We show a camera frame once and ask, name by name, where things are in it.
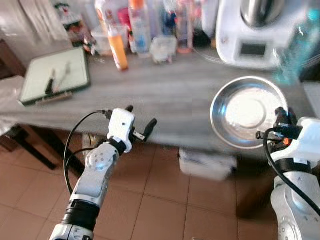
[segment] gray wooden table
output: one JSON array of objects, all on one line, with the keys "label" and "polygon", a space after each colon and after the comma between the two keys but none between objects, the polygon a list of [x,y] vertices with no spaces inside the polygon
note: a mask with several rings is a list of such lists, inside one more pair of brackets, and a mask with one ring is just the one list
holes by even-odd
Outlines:
[{"label": "gray wooden table", "polygon": [[[0,118],[71,130],[91,111],[133,105],[137,130],[143,131],[152,118],[158,120],[151,142],[265,160],[262,149],[239,150],[222,142],[212,130],[209,110],[215,94],[231,80],[259,76],[273,81],[269,72],[208,62],[197,53],[180,55],[168,65],[154,65],[151,59],[133,55],[128,63],[128,71],[118,72],[111,57],[89,57],[91,86],[72,99],[42,106],[24,107],[17,102],[21,79],[0,81]],[[281,89],[298,118],[315,116],[300,84]],[[79,131],[106,135],[108,122],[93,116]]]}]

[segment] display screen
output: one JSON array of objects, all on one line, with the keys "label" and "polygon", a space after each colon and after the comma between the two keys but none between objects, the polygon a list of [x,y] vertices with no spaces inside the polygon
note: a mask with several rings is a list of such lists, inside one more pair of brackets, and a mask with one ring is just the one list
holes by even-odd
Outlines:
[{"label": "display screen", "polygon": [[243,43],[241,46],[240,56],[257,56],[263,57],[266,52],[266,44],[248,44]]}]

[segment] orange bottle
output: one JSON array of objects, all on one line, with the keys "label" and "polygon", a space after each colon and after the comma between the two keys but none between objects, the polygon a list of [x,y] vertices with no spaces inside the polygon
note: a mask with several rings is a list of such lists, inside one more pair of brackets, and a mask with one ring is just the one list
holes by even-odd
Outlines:
[{"label": "orange bottle", "polygon": [[113,26],[109,26],[108,40],[112,50],[113,59],[119,71],[128,69],[127,56],[121,34]]}]

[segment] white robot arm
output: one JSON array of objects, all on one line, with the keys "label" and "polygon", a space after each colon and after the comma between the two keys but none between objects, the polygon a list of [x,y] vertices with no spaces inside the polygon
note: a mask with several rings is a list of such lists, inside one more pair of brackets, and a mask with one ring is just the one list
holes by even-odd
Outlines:
[{"label": "white robot arm", "polygon": [[92,240],[96,219],[108,190],[109,177],[123,153],[132,149],[132,140],[146,142],[157,120],[153,119],[143,134],[135,132],[132,106],[114,109],[110,118],[107,141],[90,151],[85,169],[78,180],[64,217],[56,225],[50,240]]},{"label": "white robot arm", "polygon": [[[267,132],[264,145],[268,142]],[[270,132],[282,139],[271,145],[272,154],[268,152],[268,146],[264,146],[266,155],[271,157],[269,163],[278,174],[271,194],[278,221],[278,239],[319,240],[320,186],[317,177],[312,175],[312,168],[320,160],[320,120],[303,117],[297,125],[278,122]],[[311,200],[313,207],[292,188],[292,184]]]}]

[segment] blue bottle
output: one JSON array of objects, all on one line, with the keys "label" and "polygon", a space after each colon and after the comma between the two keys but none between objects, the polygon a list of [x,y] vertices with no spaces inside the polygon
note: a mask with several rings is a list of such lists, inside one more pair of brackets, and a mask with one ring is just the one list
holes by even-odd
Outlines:
[{"label": "blue bottle", "polygon": [[319,42],[320,9],[311,8],[306,21],[296,26],[291,43],[281,56],[280,67],[273,74],[277,83],[296,84],[303,71],[303,64],[312,57]]}]

